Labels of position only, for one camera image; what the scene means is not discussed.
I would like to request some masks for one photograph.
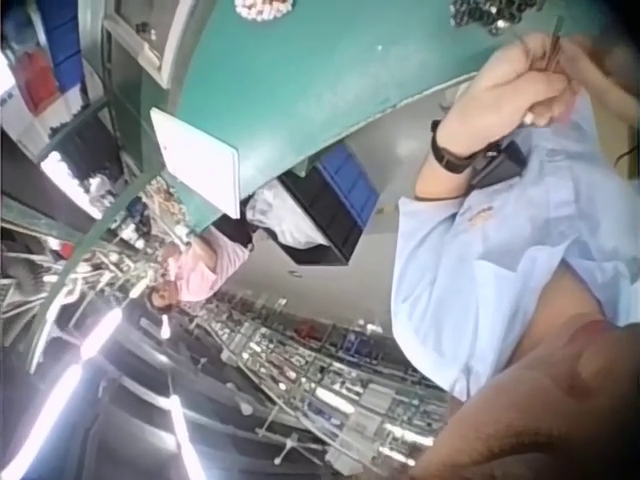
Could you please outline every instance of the person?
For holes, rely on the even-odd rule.
[[[599,150],[575,75],[588,55],[562,39],[543,71],[550,44],[532,34],[489,59],[399,204],[393,334],[452,398],[413,479],[640,473],[640,199]],[[473,190],[464,162],[501,139],[526,167]]]
[[[209,298],[247,261],[254,232],[244,215],[240,219],[222,215],[193,237],[185,251],[175,243],[165,245],[161,261],[168,278],[148,289],[148,306],[160,315],[168,315],[181,302]]]

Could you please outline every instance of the black wristwatch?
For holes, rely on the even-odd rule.
[[[433,158],[436,159],[436,162],[438,162],[447,172],[460,175],[471,166],[478,154],[475,153],[469,157],[460,158],[450,151],[440,147],[436,140],[436,130],[438,130],[440,123],[440,120],[434,120],[431,122],[431,153],[433,154]]]

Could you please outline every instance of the skin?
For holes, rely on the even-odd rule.
[[[218,255],[215,250],[198,237],[193,238],[189,248],[194,249],[200,261],[202,261],[209,270],[215,273],[218,263]],[[179,257],[181,254],[182,250],[180,247],[176,243],[170,242],[162,249],[160,258],[163,263],[166,263],[172,258],[175,259]],[[164,308],[180,303],[180,292],[176,282],[173,280],[165,280],[156,284],[154,291],[151,293],[150,300],[157,308]]]
[[[591,98],[629,126],[638,123],[634,73],[637,61],[625,46],[599,52],[587,37],[563,39],[560,66]]]
[[[525,42],[544,56],[549,39]],[[514,44],[489,60],[436,133],[441,147],[464,157],[510,133],[527,112],[553,121],[572,104],[575,79],[530,75],[527,58]],[[429,157],[415,193],[425,201],[460,197],[468,182]],[[562,265],[506,368],[465,404],[451,401],[448,424],[410,477],[612,478],[621,439],[640,425],[638,345],[640,325],[607,322],[586,285]]]

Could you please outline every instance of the green workbench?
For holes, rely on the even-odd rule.
[[[448,0],[297,1],[280,20],[248,22],[218,2],[177,101],[180,119],[236,147],[246,196],[321,148],[403,103],[476,71],[515,35],[454,29]],[[518,26],[594,31],[602,16],[579,0],[548,0]],[[219,214],[178,186],[193,226]]]

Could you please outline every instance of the white paper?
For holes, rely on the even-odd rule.
[[[157,108],[151,121],[167,170],[231,218],[240,218],[238,151]]]

